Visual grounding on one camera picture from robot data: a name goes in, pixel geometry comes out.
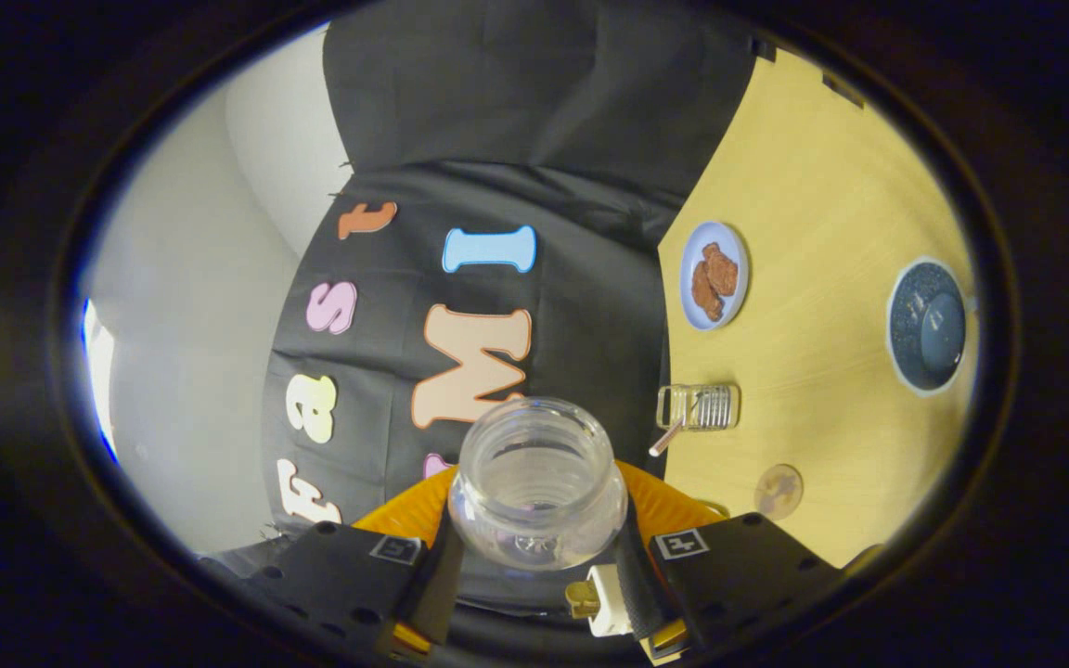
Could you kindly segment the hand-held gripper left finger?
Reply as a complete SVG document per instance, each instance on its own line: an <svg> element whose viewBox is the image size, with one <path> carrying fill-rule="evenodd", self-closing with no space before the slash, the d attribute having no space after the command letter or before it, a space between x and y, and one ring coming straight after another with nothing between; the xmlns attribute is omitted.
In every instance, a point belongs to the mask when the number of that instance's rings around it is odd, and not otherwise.
<svg viewBox="0 0 1069 668"><path fill-rule="evenodd" d="M455 467L354 524L211 554L211 576L276 630L348 662L425 662L448 637L464 543L450 521Z"/></svg>

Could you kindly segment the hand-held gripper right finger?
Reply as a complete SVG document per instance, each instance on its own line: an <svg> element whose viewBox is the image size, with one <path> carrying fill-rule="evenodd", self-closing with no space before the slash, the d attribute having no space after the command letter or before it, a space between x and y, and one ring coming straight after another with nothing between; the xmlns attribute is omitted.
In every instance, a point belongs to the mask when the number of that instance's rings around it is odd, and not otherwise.
<svg viewBox="0 0 1069 668"><path fill-rule="evenodd" d="M726 519L620 462L628 513L616 537L618 581L635 639L673 664L755 654L814 626L845 587L834 568L773 521Z"/></svg>

